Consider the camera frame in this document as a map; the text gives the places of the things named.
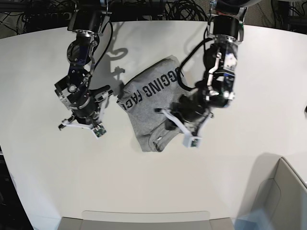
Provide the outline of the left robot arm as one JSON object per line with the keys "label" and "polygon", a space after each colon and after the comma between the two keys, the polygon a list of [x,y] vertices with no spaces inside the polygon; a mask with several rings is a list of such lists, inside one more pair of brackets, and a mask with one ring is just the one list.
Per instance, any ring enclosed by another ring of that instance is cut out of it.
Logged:
{"label": "left robot arm", "polygon": [[[195,138],[201,126],[213,117],[214,108],[225,108],[234,99],[233,86],[238,46],[244,38],[244,19],[256,0],[212,0],[203,40],[184,59],[176,71],[179,86],[188,91],[169,109],[156,109],[166,117],[166,130],[179,128]],[[194,88],[182,81],[182,69],[196,51],[203,47],[205,72]]]}

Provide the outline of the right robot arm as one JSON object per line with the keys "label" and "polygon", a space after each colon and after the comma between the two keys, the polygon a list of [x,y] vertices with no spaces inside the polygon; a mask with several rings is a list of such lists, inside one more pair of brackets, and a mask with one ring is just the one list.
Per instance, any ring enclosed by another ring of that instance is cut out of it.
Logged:
{"label": "right robot arm", "polygon": [[64,119],[59,130],[65,127],[85,128],[94,134],[104,133],[100,115],[106,107],[109,86],[91,90],[90,84],[97,66],[94,53],[107,25],[111,25],[107,0],[78,0],[68,25],[76,39],[67,49],[70,64],[68,74],[55,84],[55,93],[72,112]]}

